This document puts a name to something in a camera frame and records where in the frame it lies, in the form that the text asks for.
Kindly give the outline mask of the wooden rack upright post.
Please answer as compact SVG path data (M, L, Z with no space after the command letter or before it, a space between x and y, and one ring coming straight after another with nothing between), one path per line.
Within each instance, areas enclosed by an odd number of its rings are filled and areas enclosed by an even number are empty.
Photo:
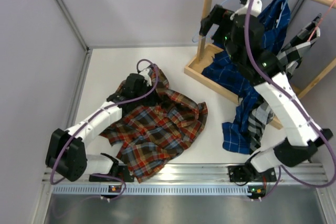
M211 11L211 4L212 4L212 0L204 0L201 19L205 18L210 13L210 11ZM199 63L202 60L202 58L203 58L204 48L205 48L205 41L206 41L205 37L199 35L197 54L196 54L196 62L197 63Z

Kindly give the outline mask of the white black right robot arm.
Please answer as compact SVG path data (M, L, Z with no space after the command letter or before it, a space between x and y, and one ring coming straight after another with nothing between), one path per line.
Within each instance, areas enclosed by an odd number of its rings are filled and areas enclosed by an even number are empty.
M220 5L201 20L199 33L205 35L213 25L218 26L214 40L222 46L215 59L224 58L227 66L219 82L241 98L235 120L224 123L224 149L250 158L241 166L245 176L257 180L264 172L285 165L294 167L308 160L321 145L333 136L322 129L307 114L288 81L288 68L279 60L276 43L281 38L271 32L267 17L235 14ZM273 113L285 129L286 138L267 150L253 153L250 131L260 132L262 123L252 111L256 102L264 100L267 113Z

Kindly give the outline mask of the red brown plaid shirt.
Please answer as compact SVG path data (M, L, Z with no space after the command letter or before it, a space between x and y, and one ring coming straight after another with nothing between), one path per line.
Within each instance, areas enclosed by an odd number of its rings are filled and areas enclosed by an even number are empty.
M136 107L101 133L111 145L122 144L117 159L140 183L191 147L208 116L206 103L196 103L170 89L161 69L148 67L148 71L151 81L157 84L152 93L156 104Z

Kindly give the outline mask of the black white checkered shirt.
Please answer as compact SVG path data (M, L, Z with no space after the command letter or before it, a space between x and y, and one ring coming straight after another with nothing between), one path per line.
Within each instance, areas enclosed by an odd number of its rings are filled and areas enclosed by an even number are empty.
M280 65L284 67L288 79L291 79L295 70L302 63L303 57L320 38L321 33L320 28L318 28L312 39L307 42L320 18L321 14L318 14L310 23L302 28L277 55ZM250 153L253 153L261 147L261 138L266 125L269 124L274 117L275 114L266 101L250 112L247 128L248 136L250 137Z

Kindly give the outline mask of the blue plaid shirt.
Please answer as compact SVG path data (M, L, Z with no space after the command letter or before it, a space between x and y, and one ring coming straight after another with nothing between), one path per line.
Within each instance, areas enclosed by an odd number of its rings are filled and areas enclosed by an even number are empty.
M272 2L258 16L264 25L265 33L262 39L262 48L277 54L284 43L287 27L290 21L290 9L286 0L272 0ZM248 131L250 112L257 105L260 95L237 70L226 51L215 54L213 62L203 69L202 75L216 82L225 89L238 95L241 99L236 107L234 121L224 122L223 149L249 155L260 148L260 142L253 140Z

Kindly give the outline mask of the aluminium table edge rail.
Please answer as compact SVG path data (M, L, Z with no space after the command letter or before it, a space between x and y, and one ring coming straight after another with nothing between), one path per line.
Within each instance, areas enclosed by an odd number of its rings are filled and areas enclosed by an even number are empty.
M228 166L236 164L167 164L161 171L142 184L228 184ZM299 180L309 184L324 184L328 181L322 164L303 163L293 168L286 168ZM42 182L49 183L51 169L46 169ZM88 183L89 175L81 176L76 183ZM298 184L283 169L281 169L280 185Z

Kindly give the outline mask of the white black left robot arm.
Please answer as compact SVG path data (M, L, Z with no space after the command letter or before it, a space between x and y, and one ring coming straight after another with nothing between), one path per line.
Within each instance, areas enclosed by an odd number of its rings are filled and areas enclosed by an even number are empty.
M120 91L110 95L102 106L78 124L66 130L56 129L50 138L45 164L71 182L82 175L101 174L114 181L119 174L119 162L106 154L88 154L87 147L111 124L124 119L141 105L155 105L158 78L151 79L154 70L146 68L128 75Z

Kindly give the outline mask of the aluminium corner frame post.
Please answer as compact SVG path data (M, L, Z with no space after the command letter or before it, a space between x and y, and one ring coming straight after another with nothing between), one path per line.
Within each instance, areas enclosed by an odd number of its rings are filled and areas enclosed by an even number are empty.
M75 38L77 39L78 43L80 44L80 46L82 47L82 49L85 52L89 51L89 47L87 45L87 43L85 42L73 16L71 15L69 9L66 6L66 3L64 0L55 0L57 6L59 7L63 17L65 18L67 24L69 25L71 31L73 32Z

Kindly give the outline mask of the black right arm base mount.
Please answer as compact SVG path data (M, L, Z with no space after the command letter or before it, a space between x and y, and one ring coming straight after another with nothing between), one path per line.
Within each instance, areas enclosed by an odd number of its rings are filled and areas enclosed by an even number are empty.
M258 172L251 165L228 166L229 180L235 184L247 184L250 182L276 182L277 176L274 168L265 172Z

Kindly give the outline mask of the wooden diagonal rack brace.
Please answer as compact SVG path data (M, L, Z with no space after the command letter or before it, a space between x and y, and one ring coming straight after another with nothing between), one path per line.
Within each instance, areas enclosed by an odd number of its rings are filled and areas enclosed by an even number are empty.
M331 70L336 66L334 58L302 91L299 92L298 98L302 99L309 91L312 90Z

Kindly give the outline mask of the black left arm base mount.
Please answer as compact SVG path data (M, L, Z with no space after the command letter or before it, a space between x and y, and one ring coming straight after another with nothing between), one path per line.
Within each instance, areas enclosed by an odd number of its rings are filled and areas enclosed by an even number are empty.
M113 167L111 168L109 173L106 174L106 176L116 177L116 178L123 180L124 182L134 182L134 176L130 174L128 167L125 164L113 165ZM90 182L118 182L115 179L97 177L93 175L89 176L89 181Z

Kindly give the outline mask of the wooden rack base tray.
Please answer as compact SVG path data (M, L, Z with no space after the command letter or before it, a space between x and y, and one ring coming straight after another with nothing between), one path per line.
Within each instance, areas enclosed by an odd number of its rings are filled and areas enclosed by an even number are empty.
M196 54L195 57L184 68L184 73L215 91L216 93L220 94L221 96L225 97L226 99L232 101L234 104L238 105L238 95L202 75L203 69L213 62L215 54L222 51L223 50L221 48L213 44L206 44L201 59L199 59L198 54Z

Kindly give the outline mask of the blue hanger under blue shirt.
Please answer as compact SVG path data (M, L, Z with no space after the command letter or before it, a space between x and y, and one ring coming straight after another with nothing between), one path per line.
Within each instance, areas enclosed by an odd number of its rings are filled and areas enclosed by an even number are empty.
M288 5L288 1L289 1L289 0L285 0L285 2L283 3L283 5L282 5L282 7L281 7L281 11L280 11L279 17L278 17L278 19L277 19L275 28L278 28L278 27L279 27L279 24L280 24L280 22L281 22L281 19L282 19L284 10L286 9L286 6Z

